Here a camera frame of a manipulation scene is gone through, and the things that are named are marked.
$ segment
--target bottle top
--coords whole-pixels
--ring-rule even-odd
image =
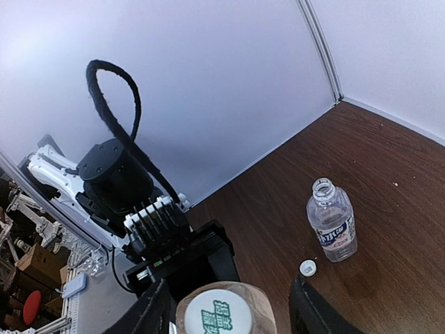
[[[335,194],[335,186],[326,177],[322,177],[314,182],[312,195],[319,202],[331,199]]]
[[[238,294],[212,289],[198,294],[188,304],[184,317],[187,334],[250,334],[253,316],[250,306]]]
[[[306,277],[314,275],[317,271],[317,265],[312,260],[306,260],[300,264],[300,273]]]

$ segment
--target red object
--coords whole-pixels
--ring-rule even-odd
[[[42,305],[42,294],[40,291],[34,291],[29,295],[23,306],[23,321],[30,326],[40,311]]]

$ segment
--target black cable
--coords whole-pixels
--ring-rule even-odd
[[[106,247],[104,245],[101,245],[102,249],[105,252],[106,255],[106,264],[105,267],[108,266],[108,263],[110,263],[110,255],[108,254],[108,250],[106,249]]]
[[[119,124],[118,120],[114,117],[111,112],[104,94],[100,90],[99,83],[97,82],[97,71],[106,70],[112,72],[119,77],[122,77],[130,86],[133,92],[134,102],[136,104],[136,117],[133,124],[133,131],[131,136],[125,132],[122,126]],[[164,176],[162,176],[161,171],[150,161],[149,157],[136,145],[134,139],[138,131],[139,120],[140,120],[140,96],[138,92],[138,87],[134,80],[126,73],[122,68],[109,63],[107,61],[91,61],[86,68],[86,81],[88,85],[88,91],[90,92],[91,98],[95,104],[96,110],[99,117],[105,122],[106,126],[110,129],[111,133],[119,140],[124,148],[132,155],[139,163],[145,168],[145,170],[152,174],[153,177],[158,180],[162,187],[168,192],[168,194],[173,198],[176,203],[180,203],[177,192],[173,189],[172,185],[167,181]]]
[[[116,280],[116,282],[118,282],[118,285],[123,289],[123,290],[125,290],[126,292],[129,292],[129,293],[131,293],[131,294],[134,294],[134,291],[133,290],[131,290],[131,289],[129,289],[128,287],[125,287],[121,282],[120,282],[120,280],[119,280],[119,278],[118,278],[118,275],[116,274],[116,268],[115,268],[115,265],[114,265],[114,251],[115,251],[115,247],[113,246],[113,250],[111,251],[111,268],[112,268],[112,270],[113,270],[113,276],[114,276],[114,279]]]
[[[65,173],[70,175],[79,175],[79,171],[77,169],[65,168]]]

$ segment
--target black motor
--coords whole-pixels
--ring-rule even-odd
[[[77,200],[92,219],[109,232],[125,236],[127,214],[148,205],[160,195],[147,171],[116,138],[95,145],[77,165],[84,194]]]

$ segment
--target bottle cap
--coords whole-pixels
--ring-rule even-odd
[[[306,277],[310,277],[317,271],[317,265],[312,260],[306,260],[300,264],[300,273]]]
[[[184,316],[187,334],[250,334],[253,316],[249,304],[234,292],[213,289],[198,294]]]

